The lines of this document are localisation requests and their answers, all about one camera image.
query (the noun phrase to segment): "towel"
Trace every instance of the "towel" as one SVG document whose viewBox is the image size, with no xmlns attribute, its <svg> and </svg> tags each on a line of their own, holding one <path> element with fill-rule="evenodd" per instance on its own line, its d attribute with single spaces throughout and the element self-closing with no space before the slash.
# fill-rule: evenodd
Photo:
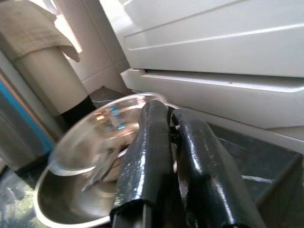
<svg viewBox="0 0 304 228">
<path fill-rule="evenodd" d="M 72 43 L 54 25 L 56 16 L 28 0 L 0 1 L 0 49 L 11 62 L 44 48 L 58 47 L 79 62 Z"/>
</svg>

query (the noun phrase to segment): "white tile wall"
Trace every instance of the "white tile wall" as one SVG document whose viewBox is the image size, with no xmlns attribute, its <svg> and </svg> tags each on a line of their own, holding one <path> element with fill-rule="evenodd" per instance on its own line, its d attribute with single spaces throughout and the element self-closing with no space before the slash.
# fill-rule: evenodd
<svg viewBox="0 0 304 228">
<path fill-rule="evenodd" d="M 71 65 L 89 93 L 106 86 L 128 93 L 120 73 L 129 63 L 99 0 L 54 0 L 76 36 L 82 52 Z"/>
</svg>

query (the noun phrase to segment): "black base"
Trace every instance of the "black base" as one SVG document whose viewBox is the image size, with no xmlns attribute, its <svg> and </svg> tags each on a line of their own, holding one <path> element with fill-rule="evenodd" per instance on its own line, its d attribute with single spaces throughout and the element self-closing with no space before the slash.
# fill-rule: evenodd
<svg viewBox="0 0 304 228">
<path fill-rule="evenodd" d="M 61 114 L 63 119 L 66 121 L 68 127 L 73 126 L 77 121 L 82 119 L 84 116 L 94 111 L 96 107 L 94 106 L 91 98 L 86 97 L 82 102 L 80 102 L 75 107 Z"/>
</svg>

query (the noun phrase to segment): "white appliance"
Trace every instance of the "white appliance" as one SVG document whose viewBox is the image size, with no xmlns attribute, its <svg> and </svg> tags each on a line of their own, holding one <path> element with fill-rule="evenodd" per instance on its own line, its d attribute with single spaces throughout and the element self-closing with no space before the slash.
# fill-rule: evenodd
<svg viewBox="0 0 304 228">
<path fill-rule="evenodd" d="M 132 67 L 129 89 L 304 153 L 304 1 L 100 2 Z"/>
</svg>

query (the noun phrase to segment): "beige towel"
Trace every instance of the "beige towel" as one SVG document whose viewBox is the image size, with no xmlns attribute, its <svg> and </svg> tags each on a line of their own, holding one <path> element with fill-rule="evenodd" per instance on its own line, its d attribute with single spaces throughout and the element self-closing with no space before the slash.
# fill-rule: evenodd
<svg viewBox="0 0 304 228">
<path fill-rule="evenodd" d="M 56 16 L 27 0 L 0 1 L 0 48 L 10 61 L 50 47 L 59 47 L 79 61 L 71 42 L 54 26 Z"/>
</svg>

